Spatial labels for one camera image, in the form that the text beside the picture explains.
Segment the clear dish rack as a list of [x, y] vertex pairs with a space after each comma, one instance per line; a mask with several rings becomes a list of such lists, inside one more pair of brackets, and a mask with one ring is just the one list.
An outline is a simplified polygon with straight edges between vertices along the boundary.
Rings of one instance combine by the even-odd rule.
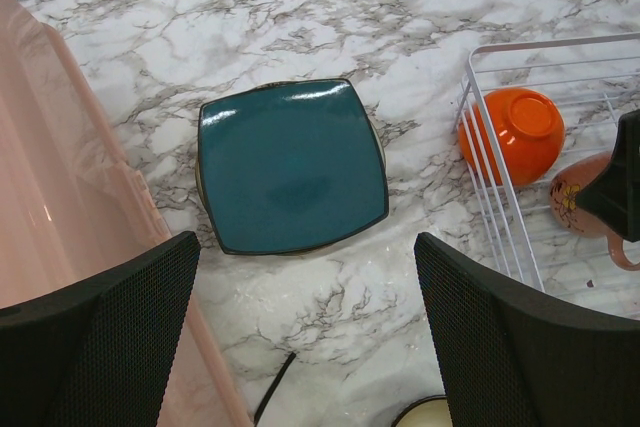
[[455, 129], [495, 268], [637, 319], [638, 35], [472, 50]]

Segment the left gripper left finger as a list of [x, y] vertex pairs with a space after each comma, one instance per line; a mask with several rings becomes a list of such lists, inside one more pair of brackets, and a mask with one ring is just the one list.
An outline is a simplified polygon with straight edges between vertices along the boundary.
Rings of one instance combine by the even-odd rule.
[[156, 425], [199, 256], [185, 231], [2, 309], [2, 425]]

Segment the beige bowl dark rim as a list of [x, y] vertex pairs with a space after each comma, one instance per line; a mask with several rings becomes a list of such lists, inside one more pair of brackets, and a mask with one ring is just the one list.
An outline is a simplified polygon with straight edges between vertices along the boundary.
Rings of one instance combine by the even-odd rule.
[[391, 427], [452, 427], [447, 398], [426, 397], [407, 406], [391, 423]]

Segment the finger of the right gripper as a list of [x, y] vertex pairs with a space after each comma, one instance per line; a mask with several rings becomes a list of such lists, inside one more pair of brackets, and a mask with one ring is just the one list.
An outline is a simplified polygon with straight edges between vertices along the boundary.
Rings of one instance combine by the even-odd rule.
[[639, 240], [639, 110], [619, 118], [611, 159], [580, 197], [624, 240]]

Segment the orange bowl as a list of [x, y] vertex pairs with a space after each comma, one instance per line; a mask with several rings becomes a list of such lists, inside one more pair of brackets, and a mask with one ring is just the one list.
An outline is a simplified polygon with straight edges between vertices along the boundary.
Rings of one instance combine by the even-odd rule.
[[[511, 182], [529, 185], [550, 170], [564, 144], [565, 126], [556, 105], [525, 88], [505, 88], [484, 97]], [[465, 160], [485, 181], [502, 180], [479, 107], [473, 106], [458, 125]]]

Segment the pink plastic storage box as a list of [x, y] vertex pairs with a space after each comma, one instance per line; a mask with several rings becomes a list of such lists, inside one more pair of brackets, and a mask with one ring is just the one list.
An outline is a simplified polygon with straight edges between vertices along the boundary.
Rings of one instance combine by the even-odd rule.
[[[129, 166], [61, 35], [1, 0], [1, 311], [179, 234]], [[154, 426], [250, 424], [192, 288]]]

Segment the teal square plate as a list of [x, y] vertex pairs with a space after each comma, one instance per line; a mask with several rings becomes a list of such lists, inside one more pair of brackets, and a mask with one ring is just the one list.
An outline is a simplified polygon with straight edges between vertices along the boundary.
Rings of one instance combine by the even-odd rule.
[[315, 250], [390, 210], [384, 150], [342, 78], [270, 83], [203, 104], [196, 183], [229, 255]]

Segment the pink floral mug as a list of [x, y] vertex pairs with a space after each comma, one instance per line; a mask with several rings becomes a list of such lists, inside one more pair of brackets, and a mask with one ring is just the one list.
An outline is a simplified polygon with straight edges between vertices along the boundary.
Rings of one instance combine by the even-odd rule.
[[602, 152], [562, 169], [551, 181], [549, 205], [552, 215], [564, 229], [584, 238], [604, 237], [612, 262], [623, 270], [638, 271], [639, 263], [631, 261], [624, 251], [623, 237], [592, 213], [587, 207], [587, 200], [580, 197], [603, 172], [610, 159], [610, 152]]

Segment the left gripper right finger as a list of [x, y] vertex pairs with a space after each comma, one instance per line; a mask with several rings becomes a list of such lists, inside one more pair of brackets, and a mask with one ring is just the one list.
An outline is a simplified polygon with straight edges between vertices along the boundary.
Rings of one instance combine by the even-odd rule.
[[454, 425], [638, 425], [638, 321], [544, 294], [429, 233], [414, 257]]

